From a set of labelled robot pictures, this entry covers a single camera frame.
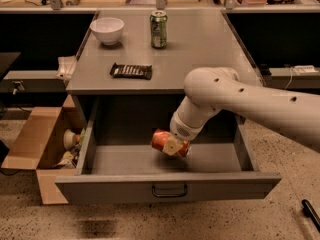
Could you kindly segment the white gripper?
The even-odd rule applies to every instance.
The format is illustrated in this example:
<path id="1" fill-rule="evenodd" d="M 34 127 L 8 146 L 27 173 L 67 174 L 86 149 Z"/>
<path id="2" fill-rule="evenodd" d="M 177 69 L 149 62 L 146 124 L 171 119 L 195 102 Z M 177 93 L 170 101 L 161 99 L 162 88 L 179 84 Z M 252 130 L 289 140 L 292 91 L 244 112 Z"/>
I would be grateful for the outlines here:
<path id="1" fill-rule="evenodd" d="M 201 127 L 193 128 L 186 125 L 175 112 L 170 121 L 172 135 L 165 141 L 162 152 L 169 156 L 175 155 L 183 147 L 183 141 L 194 140 L 201 130 Z"/>

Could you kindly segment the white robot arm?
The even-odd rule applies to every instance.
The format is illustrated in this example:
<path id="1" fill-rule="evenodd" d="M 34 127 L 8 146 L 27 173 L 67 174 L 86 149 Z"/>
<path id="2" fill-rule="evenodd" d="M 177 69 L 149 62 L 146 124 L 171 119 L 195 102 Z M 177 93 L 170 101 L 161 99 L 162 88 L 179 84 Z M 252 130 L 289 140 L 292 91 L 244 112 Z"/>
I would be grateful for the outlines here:
<path id="1" fill-rule="evenodd" d="M 231 111 L 314 151 L 320 151 L 320 96 L 247 85 L 225 67 L 197 68 L 184 80 L 185 98 L 170 121 L 163 152 L 176 154 L 209 119 Z"/>

